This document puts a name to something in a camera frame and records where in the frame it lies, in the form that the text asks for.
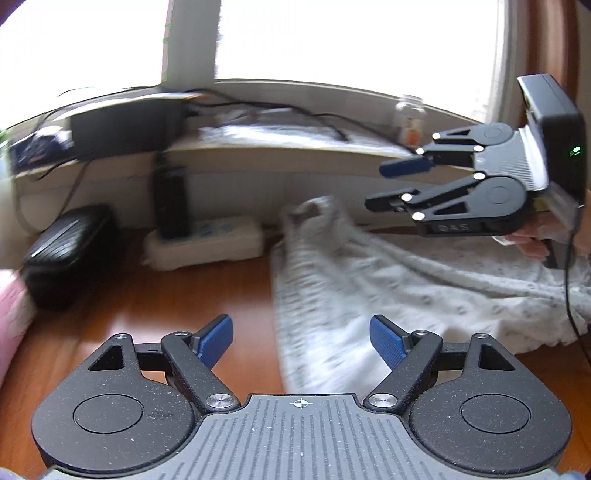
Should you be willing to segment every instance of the wooden floor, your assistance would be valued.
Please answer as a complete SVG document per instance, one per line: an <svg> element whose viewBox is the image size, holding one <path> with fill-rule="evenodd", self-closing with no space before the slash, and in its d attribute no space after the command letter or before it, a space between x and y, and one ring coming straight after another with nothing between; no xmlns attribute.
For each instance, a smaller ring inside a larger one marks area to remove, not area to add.
<svg viewBox="0 0 591 480"><path fill-rule="evenodd" d="M214 372L241 400L248 393L283 392L267 257L156 273L139 266L139 251L134 242L121 268L70 311L36 318L0 390L0 466L30 479L42 473L30 435L36 405L117 332L130 333L137 343L156 342L228 313L235 340ZM573 438L560 469L591 468L591 371L577 345L541 348L520 359L573 416Z"/></svg>

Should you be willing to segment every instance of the pink cushion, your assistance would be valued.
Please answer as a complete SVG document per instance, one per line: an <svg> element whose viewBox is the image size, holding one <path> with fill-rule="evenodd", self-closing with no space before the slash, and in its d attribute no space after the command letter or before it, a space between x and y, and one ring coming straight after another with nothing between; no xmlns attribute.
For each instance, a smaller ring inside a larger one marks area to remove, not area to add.
<svg viewBox="0 0 591 480"><path fill-rule="evenodd" d="M15 270L0 270L0 385L35 315L25 283Z"/></svg>

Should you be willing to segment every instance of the blue finger pad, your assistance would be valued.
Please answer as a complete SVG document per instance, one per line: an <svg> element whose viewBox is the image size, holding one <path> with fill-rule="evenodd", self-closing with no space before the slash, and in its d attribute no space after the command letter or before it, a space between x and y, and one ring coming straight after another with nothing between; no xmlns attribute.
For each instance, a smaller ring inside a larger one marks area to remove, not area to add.
<svg viewBox="0 0 591 480"><path fill-rule="evenodd" d="M379 166L382 177L393 179L404 177L413 173L425 173L433 168L434 164L425 157L413 157L403 160L386 160Z"/></svg>
<svg viewBox="0 0 591 480"><path fill-rule="evenodd" d="M213 368L234 340L232 319L226 316L211 332L201 338L197 358L209 368Z"/></svg>
<svg viewBox="0 0 591 480"><path fill-rule="evenodd" d="M375 317L369 322L369 338L375 351L392 370L406 358L402 339Z"/></svg>

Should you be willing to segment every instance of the glass bottle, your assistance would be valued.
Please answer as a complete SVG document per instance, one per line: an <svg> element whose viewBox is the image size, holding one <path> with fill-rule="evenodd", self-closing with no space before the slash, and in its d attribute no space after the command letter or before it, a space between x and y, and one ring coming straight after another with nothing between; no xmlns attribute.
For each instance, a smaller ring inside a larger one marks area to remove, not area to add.
<svg viewBox="0 0 591 480"><path fill-rule="evenodd" d="M427 111L423 99L413 95L403 95L396 104L396 138L399 143L410 148L421 144Z"/></svg>

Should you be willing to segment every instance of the gray ribbed plate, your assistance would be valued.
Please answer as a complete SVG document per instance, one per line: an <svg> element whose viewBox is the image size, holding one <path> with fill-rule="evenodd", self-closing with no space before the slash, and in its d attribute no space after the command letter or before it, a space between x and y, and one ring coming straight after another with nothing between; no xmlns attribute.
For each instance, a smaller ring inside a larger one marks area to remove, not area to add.
<svg viewBox="0 0 591 480"><path fill-rule="evenodd" d="M533 175L533 168L544 169L545 166L530 165L530 161L537 160L527 158L520 131L516 131L507 142L486 147L484 152L475 154L475 158L474 170L484 171L488 175L515 177L523 182L528 192L543 190L548 186L545 176L545 180L541 181Z"/></svg>
<svg viewBox="0 0 591 480"><path fill-rule="evenodd" d="M72 479L58 470L46 480ZM401 420L352 395L253 395L239 411L206 417L178 454L130 480L465 480L417 447ZM544 470L521 479L555 480Z"/></svg>

